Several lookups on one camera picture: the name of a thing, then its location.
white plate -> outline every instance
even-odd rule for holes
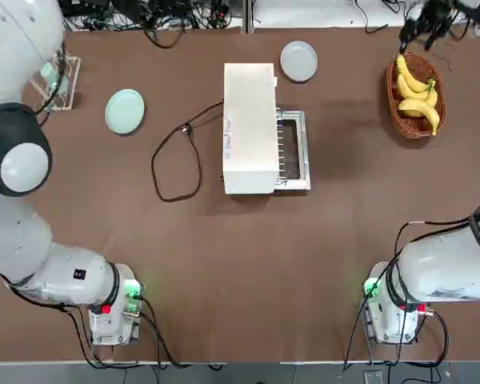
[[[305,82],[317,71],[317,53],[307,42],[291,42],[281,52],[281,67],[294,82]]]
[[[120,90],[106,105],[106,124],[116,134],[131,134],[143,117],[144,99],[136,90]]]

brown tabletop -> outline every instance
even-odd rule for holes
[[[373,264],[391,258],[400,225],[460,218],[480,203],[480,38],[439,42],[437,56],[426,55],[442,76],[448,112],[439,136],[416,143],[395,133],[387,109],[384,73],[397,36],[203,30],[160,50],[141,33],[73,34],[70,52],[82,58],[76,105],[46,124],[54,168],[28,200],[55,241],[132,267],[176,359],[341,361],[361,283]],[[293,84],[276,65],[276,92],[278,102],[306,112],[312,190],[226,196],[216,118],[195,132],[200,192],[162,203],[150,157],[163,137],[221,99],[225,62],[278,63],[296,39],[316,49],[318,72]],[[126,138],[104,121],[109,97],[122,88],[138,90],[147,108],[143,127]],[[196,165],[183,136],[160,154],[157,172],[164,194],[194,188]],[[480,360],[480,302],[434,308],[450,328],[448,359]],[[155,360],[149,333],[145,327],[140,346],[116,348],[114,359]],[[402,358],[435,359],[441,348],[442,333],[429,321]],[[361,327],[351,357],[368,358]],[[394,358],[394,348],[377,348],[374,357]],[[17,360],[82,356],[68,318],[20,302],[0,282],[0,361]]]

yellow banana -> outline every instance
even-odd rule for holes
[[[426,97],[425,102],[432,108],[435,108],[435,106],[438,104],[438,92],[434,88],[430,89],[429,95]],[[410,118],[420,118],[423,116],[416,110],[404,110],[403,113]]]
[[[413,100],[408,98],[398,104],[398,110],[416,110],[420,114],[426,117],[429,123],[432,125],[432,135],[435,136],[438,131],[439,114],[432,106],[429,106],[423,100]]]
[[[434,86],[435,80],[433,80],[432,78],[429,79],[427,84],[416,80],[414,76],[409,72],[409,68],[406,64],[406,59],[401,54],[397,56],[396,64],[397,72],[399,74],[402,74],[402,76],[406,80],[407,85],[409,86],[409,88],[411,88],[413,92],[423,92],[425,90],[428,90],[430,86]]]
[[[405,80],[403,74],[398,74],[397,76],[397,90],[400,96],[402,96],[403,98],[414,98],[416,100],[425,101],[426,98],[429,96],[429,89],[430,86],[427,87],[426,90],[423,92],[414,92],[407,84],[407,81]]]

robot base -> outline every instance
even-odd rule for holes
[[[132,345],[138,343],[142,300],[142,287],[135,280],[131,268],[116,264],[120,275],[119,292],[108,314],[89,311],[90,330],[96,346]]]
[[[377,281],[388,262],[377,263],[363,285],[363,297]],[[386,286],[386,276],[382,276],[372,297],[366,301],[363,320],[366,326],[366,336],[369,341],[381,344],[399,344],[402,335],[404,310],[397,307],[390,299]],[[408,312],[405,316],[402,344],[410,344],[416,335],[418,327],[418,312]]]

metal bracket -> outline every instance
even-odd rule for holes
[[[254,33],[253,0],[242,0],[242,29],[243,34]]]

